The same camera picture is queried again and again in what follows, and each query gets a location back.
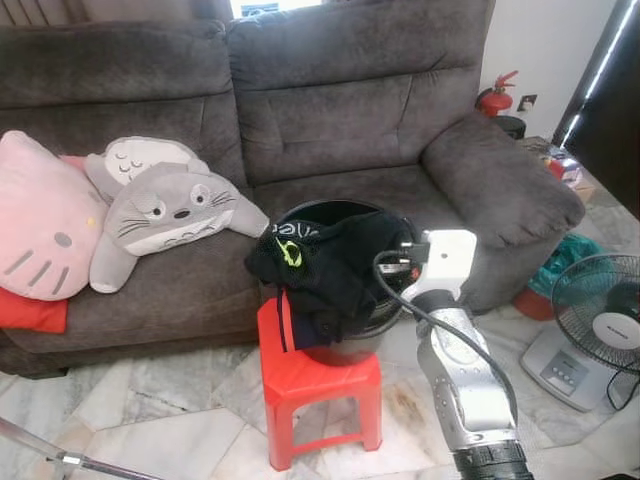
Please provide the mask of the metal clothes rack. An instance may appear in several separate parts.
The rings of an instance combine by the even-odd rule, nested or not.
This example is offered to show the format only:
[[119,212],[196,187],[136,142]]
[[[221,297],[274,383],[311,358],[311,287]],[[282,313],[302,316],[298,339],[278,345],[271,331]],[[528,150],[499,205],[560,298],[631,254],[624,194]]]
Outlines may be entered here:
[[47,442],[47,440],[33,434],[32,431],[23,429],[22,426],[14,424],[4,417],[0,417],[0,436],[23,445],[29,451],[44,457],[52,466],[51,480],[72,480],[70,477],[79,470],[119,477],[122,480],[164,480],[161,477],[142,474],[140,471],[129,470],[129,468],[113,465],[113,463],[92,460],[87,454],[67,451],[67,449]]

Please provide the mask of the dark grey sofa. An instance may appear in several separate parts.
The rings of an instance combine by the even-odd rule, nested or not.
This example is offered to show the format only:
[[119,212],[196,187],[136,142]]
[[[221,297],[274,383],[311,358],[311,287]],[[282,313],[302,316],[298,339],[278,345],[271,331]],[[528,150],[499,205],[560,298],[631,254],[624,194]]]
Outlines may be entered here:
[[584,218],[474,106],[492,0],[349,0],[215,20],[0,26],[0,133],[54,154],[191,147],[271,219],[353,200],[479,244],[463,305],[507,305]]

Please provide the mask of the red fire extinguisher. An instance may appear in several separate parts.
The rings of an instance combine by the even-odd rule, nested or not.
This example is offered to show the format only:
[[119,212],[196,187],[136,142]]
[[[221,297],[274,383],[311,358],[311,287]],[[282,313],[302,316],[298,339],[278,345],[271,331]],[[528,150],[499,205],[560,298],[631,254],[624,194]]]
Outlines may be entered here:
[[495,78],[493,86],[486,88],[477,96],[475,108],[485,116],[498,116],[503,111],[511,109],[515,101],[507,93],[507,90],[509,87],[515,86],[511,81],[517,74],[518,70],[512,70],[512,72]]

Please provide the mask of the red plastic stool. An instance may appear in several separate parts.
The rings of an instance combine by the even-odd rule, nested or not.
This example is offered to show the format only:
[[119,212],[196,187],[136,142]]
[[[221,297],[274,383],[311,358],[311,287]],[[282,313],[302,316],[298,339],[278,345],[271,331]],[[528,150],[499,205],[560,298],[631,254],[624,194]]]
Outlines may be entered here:
[[[333,445],[358,442],[366,451],[378,451],[381,436],[381,369],[371,356],[352,366],[320,364],[301,351],[283,351],[280,319],[291,310],[279,300],[268,300],[257,312],[262,394],[268,430],[269,463],[276,471],[292,467],[297,454]],[[326,436],[297,445],[293,415],[308,404],[349,397],[357,401],[356,433]]]

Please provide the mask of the grey totoro plush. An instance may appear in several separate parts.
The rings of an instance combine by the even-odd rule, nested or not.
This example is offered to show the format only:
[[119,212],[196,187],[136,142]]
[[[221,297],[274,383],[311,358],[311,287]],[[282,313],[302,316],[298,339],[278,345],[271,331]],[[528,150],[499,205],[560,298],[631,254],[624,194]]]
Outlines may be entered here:
[[269,228],[259,206],[177,141],[118,138],[87,155],[84,172],[108,202],[90,265],[99,293],[118,292],[143,256],[225,229],[259,238]]

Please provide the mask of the pink cat face pillow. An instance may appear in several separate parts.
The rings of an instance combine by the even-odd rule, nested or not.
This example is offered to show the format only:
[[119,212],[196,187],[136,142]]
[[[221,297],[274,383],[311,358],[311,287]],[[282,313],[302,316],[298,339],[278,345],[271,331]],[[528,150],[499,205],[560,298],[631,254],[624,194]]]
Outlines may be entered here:
[[81,292],[106,210],[83,157],[52,154],[22,131],[0,134],[0,288],[42,301]]

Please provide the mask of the white floor fan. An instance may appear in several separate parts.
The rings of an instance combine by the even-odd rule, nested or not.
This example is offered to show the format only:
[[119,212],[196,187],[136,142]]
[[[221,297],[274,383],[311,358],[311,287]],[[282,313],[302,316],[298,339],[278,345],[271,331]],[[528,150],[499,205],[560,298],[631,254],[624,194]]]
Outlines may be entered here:
[[544,326],[520,364],[550,396],[580,412],[611,398],[614,381],[640,375],[640,257],[598,253],[564,270],[552,287],[553,324]]

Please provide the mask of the black garment with green logo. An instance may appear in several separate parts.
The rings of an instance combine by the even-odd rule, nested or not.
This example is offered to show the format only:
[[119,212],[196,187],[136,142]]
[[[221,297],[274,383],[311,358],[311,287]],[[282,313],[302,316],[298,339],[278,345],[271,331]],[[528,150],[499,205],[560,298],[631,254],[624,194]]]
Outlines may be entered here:
[[374,279],[375,256],[413,241],[413,224],[397,212],[357,201],[301,204],[271,224],[244,259],[262,284],[314,292],[332,306],[340,342],[370,328],[389,300]]

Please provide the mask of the black plastic bucket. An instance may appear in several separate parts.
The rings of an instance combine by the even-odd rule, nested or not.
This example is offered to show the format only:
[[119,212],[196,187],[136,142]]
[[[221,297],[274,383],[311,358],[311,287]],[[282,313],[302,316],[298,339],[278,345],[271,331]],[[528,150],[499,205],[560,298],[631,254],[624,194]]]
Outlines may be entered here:
[[[415,228],[413,228],[413,232],[415,232],[416,237],[411,242],[419,239],[419,233],[416,233]],[[398,273],[398,266],[398,259],[393,259],[390,264],[383,264],[380,268],[372,265],[376,284],[380,280],[384,280],[385,283],[392,285],[392,287],[406,287],[411,282],[413,275]],[[381,338],[388,332],[399,311],[398,303],[392,300],[389,294],[387,296],[389,298],[387,302],[380,303],[379,306],[375,307],[369,329],[344,338],[340,342],[329,344],[329,346],[298,349],[298,351],[306,353],[307,356],[315,358],[316,361],[326,365],[352,365],[366,360],[380,346]]]

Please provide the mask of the red plastic basin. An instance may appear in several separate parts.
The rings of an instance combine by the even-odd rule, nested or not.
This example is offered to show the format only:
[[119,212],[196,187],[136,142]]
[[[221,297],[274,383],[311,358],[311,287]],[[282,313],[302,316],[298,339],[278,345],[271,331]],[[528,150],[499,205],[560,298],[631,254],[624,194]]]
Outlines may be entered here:
[[512,305],[522,315],[536,321],[550,321],[556,317],[556,308],[554,308],[552,301],[527,285],[513,298]]

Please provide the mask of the teal plastic bag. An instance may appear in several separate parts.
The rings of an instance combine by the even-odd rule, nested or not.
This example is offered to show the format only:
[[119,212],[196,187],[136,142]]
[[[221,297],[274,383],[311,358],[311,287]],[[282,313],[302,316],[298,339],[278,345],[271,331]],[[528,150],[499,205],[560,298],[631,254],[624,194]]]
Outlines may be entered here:
[[604,248],[596,243],[594,239],[582,236],[579,233],[568,233],[554,248],[549,259],[535,271],[535,275],[527,283],[527,287],[532,292],[549,298],[559,275],[562,275],[577,261],[604,252]]

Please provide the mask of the dark wooden door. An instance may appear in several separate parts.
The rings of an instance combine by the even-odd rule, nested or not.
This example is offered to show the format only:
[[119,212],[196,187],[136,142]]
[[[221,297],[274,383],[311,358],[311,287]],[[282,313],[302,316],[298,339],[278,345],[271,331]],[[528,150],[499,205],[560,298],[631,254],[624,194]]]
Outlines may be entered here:
[[640,216],[639,31],[640,0],[614,0],[553,137],[634,218]]

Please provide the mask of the navy garment with red stripe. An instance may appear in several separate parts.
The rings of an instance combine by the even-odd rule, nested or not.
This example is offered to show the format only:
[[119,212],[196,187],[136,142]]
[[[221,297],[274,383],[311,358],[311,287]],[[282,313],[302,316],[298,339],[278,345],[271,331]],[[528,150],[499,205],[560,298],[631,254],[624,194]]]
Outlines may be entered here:
[[275,301],[282,351],[329,346],[337,338],[338,321],[332,316],[334,310],[314,292],[278,287]]

